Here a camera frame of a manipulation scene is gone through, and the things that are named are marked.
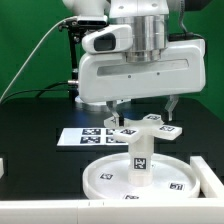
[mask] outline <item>white cylinder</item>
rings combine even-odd
[[[130,165],[128,181],[136,187],[152,183],[151,156],[154,151],[154,137],[143,135],[138,141],[129,144]]]

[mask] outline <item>white edge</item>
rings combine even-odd
[[[1,224],[223,224],[223,185],[201,157],[192,157],[191,165],[217,198],[184,200],[66,200],[2,201]]]
[[[0,179],[4,174],[3,159],[0,158]]]

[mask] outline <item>green wall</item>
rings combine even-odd
[[[224,120],[223,9],[223,0],[213,0],[201,12],[187,12],[184,22],[189,31],[202,34],[208,40],[205,58],[207,85],[201,93],[190,97],[198,99]],[[0,0],[0,95],[41,37],[56,22],[70,15],[61,0]],[[170,15],[171,33],[180,31],[177,19],[177,13]],[[67,80],[70,71],[67,33],[55,30],[32,58],[11,93],[44,88],[54,82]]]

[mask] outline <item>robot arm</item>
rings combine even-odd
[[[190,0],[63,1],[87,23],[102,18],[110,6],[110,25],[82,40],[86,54],[79,65],[79,94],[84,102],[177,95],[204,87],[204,41],[168,41],[169,11]]]
[[[65,6],[76,16],[104,16],[110,4],[106,0],[62,0]]]

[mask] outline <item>white robot body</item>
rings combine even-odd
[[[204,47],[203,40],[171,42],[151,63],[127,63],[125,53],[87,53],[80,61],[80,98],[92,103],[199,92]]]

